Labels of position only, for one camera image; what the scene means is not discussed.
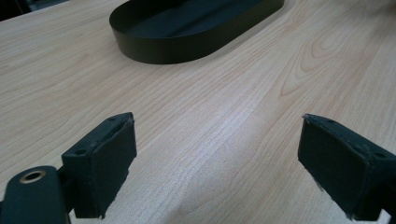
wooden table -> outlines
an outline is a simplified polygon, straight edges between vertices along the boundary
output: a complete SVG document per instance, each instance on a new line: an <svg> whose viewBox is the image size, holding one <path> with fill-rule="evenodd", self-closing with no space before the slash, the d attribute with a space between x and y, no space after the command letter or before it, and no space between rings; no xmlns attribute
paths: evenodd
<svg viewBox="0 0 396 224"><path fill-rule="evenodd" d="M138 156L116 201L104 220L73 223L351 222L297 161L302 115L396 153L394 0L287 0L219 51L173 65L121 54L108 18L122 2L0 22L1 195L132 111Z"/></svg>

screw hole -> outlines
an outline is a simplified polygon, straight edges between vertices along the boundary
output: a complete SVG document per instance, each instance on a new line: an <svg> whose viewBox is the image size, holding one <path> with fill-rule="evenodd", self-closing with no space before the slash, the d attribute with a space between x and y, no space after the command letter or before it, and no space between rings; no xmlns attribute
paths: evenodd
<svg viewBox="0 0 396 224"><path fill-rule="evenodd" d="M75 152L75 154L78 155L78 156L80 156L80 155L85 154L86 152L87 152L87 150L85 150L85 149L80 149L80 150L77 150L77 151Z"/></svg>
<svg viewBox="0 0 396 224"><path fill-rule="evenodd" d="M386 156L382 153L376 152L375 155L379 158L385 158Z"/></svg>
<svg viewBox="0 0 396 224"><path fill-rule="evenodd" d="M20 182L22 184L30 184L30 183L36 182L37 180L43 178L44 175L46 175L46 172L43 170L33 171L33 172L30 172L29 174L24 175L20 179Z"/></svg>

black tray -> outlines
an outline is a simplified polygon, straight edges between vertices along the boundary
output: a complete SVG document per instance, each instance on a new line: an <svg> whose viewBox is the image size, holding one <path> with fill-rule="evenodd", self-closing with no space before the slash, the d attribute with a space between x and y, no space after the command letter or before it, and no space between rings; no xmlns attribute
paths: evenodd
<svg viewBox="0 0 396 224"><path fill-rule="evenodd" d="M220 49L284 0L131 0L110 15L120 50L142 63L184 63Z"/></svg>

